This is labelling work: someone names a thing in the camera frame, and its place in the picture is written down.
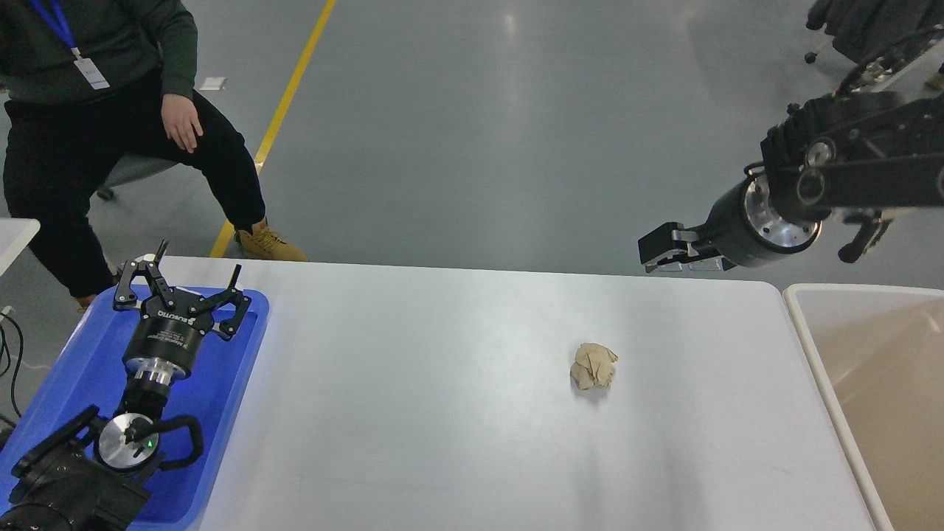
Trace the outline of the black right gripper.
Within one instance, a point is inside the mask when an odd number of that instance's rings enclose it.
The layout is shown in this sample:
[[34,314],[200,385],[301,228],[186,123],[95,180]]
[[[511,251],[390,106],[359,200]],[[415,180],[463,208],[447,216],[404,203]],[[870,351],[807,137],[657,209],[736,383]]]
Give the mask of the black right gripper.
[[638,239],[644,272],[761,268],[806,251],[820,222],[790,222],[774,207],[766,176],[746,178],[712,205],[699,226],[665,222]]

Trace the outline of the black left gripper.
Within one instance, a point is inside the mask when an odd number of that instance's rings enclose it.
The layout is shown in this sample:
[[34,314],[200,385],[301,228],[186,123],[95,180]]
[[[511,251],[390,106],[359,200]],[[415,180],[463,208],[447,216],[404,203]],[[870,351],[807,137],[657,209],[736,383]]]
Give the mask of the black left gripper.
[[[115,286],[112,309],[139,309],[141,320],[131,337],[122,362],[131,377],[145,371],[172,370],[171,380],[191,377],[205,335],[215,333],[223,341],[232,340],[239,332],[251,299],[237,283],[242,265],[237,263],[229,285],[204,298],[196,291],[175,291],[162,275],[159,265],[169,242],[162,240],[152,259],[128,260],[122,266]],[[144,279],[152,296],[144,302],[132,289],[135,279]],[[232,316],[219,322],[215,312],[232,307]]]

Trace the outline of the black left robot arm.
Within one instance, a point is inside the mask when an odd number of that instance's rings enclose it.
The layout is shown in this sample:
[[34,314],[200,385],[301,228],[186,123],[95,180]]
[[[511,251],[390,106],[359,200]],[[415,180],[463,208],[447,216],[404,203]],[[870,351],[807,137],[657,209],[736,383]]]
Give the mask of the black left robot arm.
[[4,530],[188,527],[208,501],[268,312],[131,259],[2,450]]

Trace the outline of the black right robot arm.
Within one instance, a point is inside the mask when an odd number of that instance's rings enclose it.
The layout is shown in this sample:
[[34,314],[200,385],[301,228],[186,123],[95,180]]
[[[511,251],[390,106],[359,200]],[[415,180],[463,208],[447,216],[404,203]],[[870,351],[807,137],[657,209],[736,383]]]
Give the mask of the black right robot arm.
[[861,60],[833,93],[789,105],[760,142],[761,159],[701,225],[667,222],[641,237],[646,272],[762,268],[809,249],[833,214],[858,226],[837,253],[854,263],[901,212],[940,208],[942,97],[854,91],[877,59]]

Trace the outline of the person's left hand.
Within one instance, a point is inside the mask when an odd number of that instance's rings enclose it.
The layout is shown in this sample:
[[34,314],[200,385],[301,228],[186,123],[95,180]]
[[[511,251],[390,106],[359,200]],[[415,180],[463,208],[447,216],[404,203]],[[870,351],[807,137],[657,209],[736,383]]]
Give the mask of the person's left hand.
[[161,118],[167,138],[185,152],[195,153],[204,130],[193,101],[178,94],[162,95]]

